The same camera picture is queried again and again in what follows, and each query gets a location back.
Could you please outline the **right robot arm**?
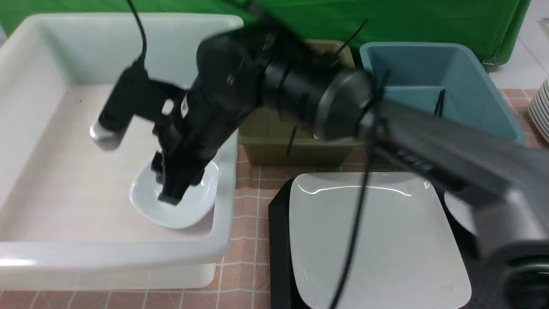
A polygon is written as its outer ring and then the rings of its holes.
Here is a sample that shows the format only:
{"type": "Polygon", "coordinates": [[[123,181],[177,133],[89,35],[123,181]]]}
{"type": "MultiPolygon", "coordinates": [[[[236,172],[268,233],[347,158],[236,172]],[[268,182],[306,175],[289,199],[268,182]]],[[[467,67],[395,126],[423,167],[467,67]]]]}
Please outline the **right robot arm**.
{"type": "Polygon", "coordinates": [[[198,76],[155,125],[151,169],[176,205],[245,118],[274,111],[326,141],[359,139],[472,207],[479,252],[513,266],[514,309],[548,307],[548,150],[524,148],[384,98],[365,69],[320,55],[282,26],[253,24],[204,39],[198,76]]]}

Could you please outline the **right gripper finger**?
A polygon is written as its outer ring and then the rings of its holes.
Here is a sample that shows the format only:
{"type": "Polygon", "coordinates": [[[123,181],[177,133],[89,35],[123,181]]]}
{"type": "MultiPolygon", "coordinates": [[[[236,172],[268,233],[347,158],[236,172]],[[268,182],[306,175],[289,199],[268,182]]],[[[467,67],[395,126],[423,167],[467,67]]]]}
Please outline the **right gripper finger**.
{"type": "Polygon", "coordinates": [[[177,205],[182,201],[188,188],[200,184],[203,176],[204,170],[170,170],[164,172],[160,178],[162,188],[157,199],[170,205],[177,205]]]}

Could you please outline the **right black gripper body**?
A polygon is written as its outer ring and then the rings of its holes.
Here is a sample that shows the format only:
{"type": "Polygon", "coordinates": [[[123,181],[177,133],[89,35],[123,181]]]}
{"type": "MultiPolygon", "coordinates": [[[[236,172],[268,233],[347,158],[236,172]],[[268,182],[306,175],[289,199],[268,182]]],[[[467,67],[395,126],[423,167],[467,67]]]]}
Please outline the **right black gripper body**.
{"type": "Polygon", "coordinates": [[[202,170],[238,127],[241,110],[188,92],[171,116],[170,127],[157,136],[161,152],[153,170],[159,183],[170,170],[202,170]]]}

